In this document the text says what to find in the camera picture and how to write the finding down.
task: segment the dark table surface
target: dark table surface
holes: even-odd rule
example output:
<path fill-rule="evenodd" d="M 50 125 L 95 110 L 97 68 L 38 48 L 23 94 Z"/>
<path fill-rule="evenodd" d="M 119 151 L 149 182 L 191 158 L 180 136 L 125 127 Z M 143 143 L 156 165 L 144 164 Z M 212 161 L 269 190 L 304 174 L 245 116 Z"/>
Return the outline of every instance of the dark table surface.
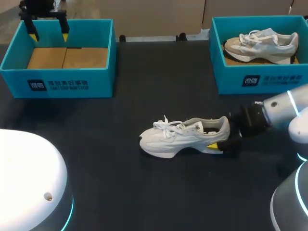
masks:
<path fill-rule="evenodd" d="M 158 159 L 138 144 L 163 115 L 217 118 L 268 97 L 218 95 L 206 41 L 121 43 L 113 98 L 14 100 L 1 78 L 0 128 L 58 148 L 74 193 L 73 230 L 272 231 L 270 199 L 283 181 L 276 165 L 292 152 L 285 132 L 245 140 L 237 159 Z"/>

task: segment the white dome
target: white dome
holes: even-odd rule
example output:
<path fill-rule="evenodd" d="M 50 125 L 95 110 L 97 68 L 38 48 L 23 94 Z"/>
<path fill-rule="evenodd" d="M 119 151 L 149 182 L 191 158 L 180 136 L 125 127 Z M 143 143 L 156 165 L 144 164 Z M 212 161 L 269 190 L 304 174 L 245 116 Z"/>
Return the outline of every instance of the white dome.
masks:
<path fill-rule="evenodd" d="M 0 129 L 0 230 L 28 231 L 57 207 L 67 171 L 59 151 L 28 132 Z"/>

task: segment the black bracket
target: black bracket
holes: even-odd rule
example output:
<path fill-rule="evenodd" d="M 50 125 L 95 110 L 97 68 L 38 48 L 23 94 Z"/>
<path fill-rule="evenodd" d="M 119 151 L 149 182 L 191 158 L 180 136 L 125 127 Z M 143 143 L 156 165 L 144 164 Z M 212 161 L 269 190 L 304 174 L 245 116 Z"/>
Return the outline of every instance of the black bracket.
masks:
<path fill-rule="evenodd" d="M 120 42 L 126 42 L 125 35 L 120 35 L 119 40 L 120 40 Z"/>
<path fill-rule="evenodd" d="M 176 42 L 187 41 L 186 34 L 185 33 L 180 33 L 180 35 L 176 35 L 175 36 L 175 41 Z"/>

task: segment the sneaker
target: sneaker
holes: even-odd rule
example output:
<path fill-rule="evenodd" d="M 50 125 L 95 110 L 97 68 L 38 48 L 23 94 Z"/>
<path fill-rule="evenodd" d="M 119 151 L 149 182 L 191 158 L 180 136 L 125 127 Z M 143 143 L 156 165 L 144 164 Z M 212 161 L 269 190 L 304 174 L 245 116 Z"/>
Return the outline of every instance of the sneaker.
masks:
<path fill-rule="evenodd" d="M 173 158 L 183 148 L 194 148 L 203 153 L 221 154 L 207 146 L 225 141 L 230 134 L 228 119 L 193 118 L 185 122 L 159 120 L 153 128 L 140 136 L 140 147 L 148 154 L 161 158 Z"/>
<path fill-rule="evenodd" d="M 290 64 L 298 47 L 298 34 L 280 35 L 271 28 L 253 30 L 248 35 L 240 34 L 224 44 L 225 51 L 242 62 L 264 58 L 275 64 Z"/>

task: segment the blue box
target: blue box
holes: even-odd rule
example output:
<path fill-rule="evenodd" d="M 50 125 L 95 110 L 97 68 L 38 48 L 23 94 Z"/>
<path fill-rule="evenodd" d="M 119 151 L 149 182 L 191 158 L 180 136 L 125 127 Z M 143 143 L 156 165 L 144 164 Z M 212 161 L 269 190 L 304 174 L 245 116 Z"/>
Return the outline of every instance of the blue box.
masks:
<path fill-rule="evenodd" d="M 113 20 L 68 20 L 67 42 L 64 42 L 58 20 L 35 20 L 33 23 L 39 42 L 27 34 L 21 21 L 0 66 L 0 73 L 15 98 L 112 97 L 116 66 Z M 106 68 L 27 70 L 32 52 L 38 47 L 108 48 Z M 74 88 L 56 86 L 59 81 L 70 81 Z"/>
<path fill-rule="evenodd" d="M 226 40 L 267 28 L 298 33 L 300 64 L 226 65 L 221 48 Z M 214 17 L 209 43 L 219 94 L 281 93 L 308 83 L 308 24 L 302 16 Z"/>

